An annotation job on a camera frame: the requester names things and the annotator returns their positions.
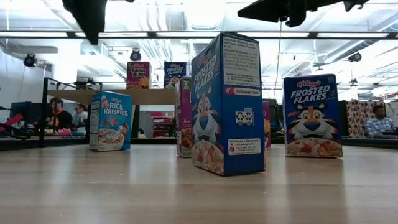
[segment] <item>computer monitor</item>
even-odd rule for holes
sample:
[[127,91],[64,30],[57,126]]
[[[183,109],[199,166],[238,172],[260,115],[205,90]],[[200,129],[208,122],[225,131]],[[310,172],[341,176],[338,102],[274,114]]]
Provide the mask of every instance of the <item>computer monitor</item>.
[[22,115],[25,125],[33,124],[34,121],[30,120],[30,106],[32,102],[18,102],[18,103],[11,103],[10,108],[10,118],[17,116],[18,114]]

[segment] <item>security camera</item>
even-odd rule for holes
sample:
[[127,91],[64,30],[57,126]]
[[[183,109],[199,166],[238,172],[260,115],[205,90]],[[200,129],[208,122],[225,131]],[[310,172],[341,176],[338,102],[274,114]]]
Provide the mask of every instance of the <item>security camera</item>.
[[132,62],[139,62],[141,60],[141,53],[139,52],[139,49],[132,50],[132,53],[130,55],[130,60]]
[[268,22],[287,21],[289,27],[301,25],[307,11],[317,11],[319,7],[344,2],[346,11],[355,5],[363,5],[369,0],[258,0],[238,11],[238,16]]
[[362,60],[362,55],[359,52],[348,57],[349,62],[359,62],[360,60]]
[[24,59],[24,65],[28,68],[34,68],[37,66],[37,59],[36,59],[36,54],[29,53],[26,55],[26,58]]

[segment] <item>table surface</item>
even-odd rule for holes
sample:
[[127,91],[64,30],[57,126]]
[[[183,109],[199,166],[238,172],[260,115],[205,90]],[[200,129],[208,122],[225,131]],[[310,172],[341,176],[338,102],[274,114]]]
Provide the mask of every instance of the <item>table surface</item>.
[[342,159],[267,153],[267,171],[220,177],[175,146],[0,152],[2,223],[397,223],[398,151]]

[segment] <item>frosted flakes box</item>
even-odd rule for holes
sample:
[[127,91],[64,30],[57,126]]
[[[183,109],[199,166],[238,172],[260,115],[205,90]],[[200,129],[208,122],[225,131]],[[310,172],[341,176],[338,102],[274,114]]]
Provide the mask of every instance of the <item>frosted flakes box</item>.
[[175,89],[175,85],[187,75],[186,62],[165,62],[164,63],[164,88]]
[[271,147],[271,111],[269,109],[269,102],[262,102],[262,115],[264,116],[264,137],[265,137],[265,148]]
[[284,79],[285,151],[297,157],[341,157],[335,75]]
[[150,88],[152,66],[149,62],[127,63],[127,89]]
[[175,94],[177,154],[183,158],[191,158],[191,77],[182,77],[177,82]]
[[221,33],[192,60],[192,161],[219,175],[264,171],[259,42]]
[[108,91],[95,93],[91,103],[90,149],[130,149],[131,113],[131,96]]

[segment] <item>shelf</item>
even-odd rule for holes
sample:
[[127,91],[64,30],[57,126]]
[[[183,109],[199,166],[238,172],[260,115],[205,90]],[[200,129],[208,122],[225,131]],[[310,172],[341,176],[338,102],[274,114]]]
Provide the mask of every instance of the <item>shelf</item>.
[[153,116],[152,118],[159,119],[159,118],[174,118],[174,117]]
[[[56,96],[63,100],[75,101],[83,104],[91,104],[93,94],[99,90],[48,90],[48,96]],[[169,89],[128,89],[105,90],[114,93],[122,93],[132,96],[134,105],[174,105],[175,90]]]

